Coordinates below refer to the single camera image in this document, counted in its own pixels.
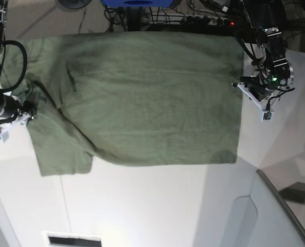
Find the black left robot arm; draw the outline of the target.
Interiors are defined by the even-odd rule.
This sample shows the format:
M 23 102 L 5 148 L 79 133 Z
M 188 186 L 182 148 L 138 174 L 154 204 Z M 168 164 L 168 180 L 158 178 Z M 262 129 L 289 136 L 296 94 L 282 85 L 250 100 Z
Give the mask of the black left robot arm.
M 262 56 L 249 51 L 241 37 L 236 40 L 251 58 L 255 76 L 242 76 L 244 90 L 252 94 L 258 102 L 271 97 L 273 92 L 286 93 L 294 71 L 286 58 L 287 42 L 281 28 L 286 23 L 286 13 L 282 1 L 242 1 L 245 16 L 255 31 L 255 39 Z

